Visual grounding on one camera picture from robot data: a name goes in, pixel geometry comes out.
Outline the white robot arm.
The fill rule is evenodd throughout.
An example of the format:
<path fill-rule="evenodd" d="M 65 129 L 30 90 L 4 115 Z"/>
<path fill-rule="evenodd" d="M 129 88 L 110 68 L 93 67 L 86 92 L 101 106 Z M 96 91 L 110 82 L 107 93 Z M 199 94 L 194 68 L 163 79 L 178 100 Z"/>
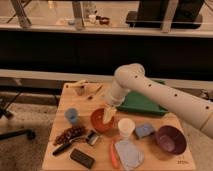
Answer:
<path fill-rule="evenodd" d="M 138 63 L 116 69 L 106 103 L 120 106 L 130 91 L 141 93 L 213 139 L 213 102 L 152 81 Z"/>

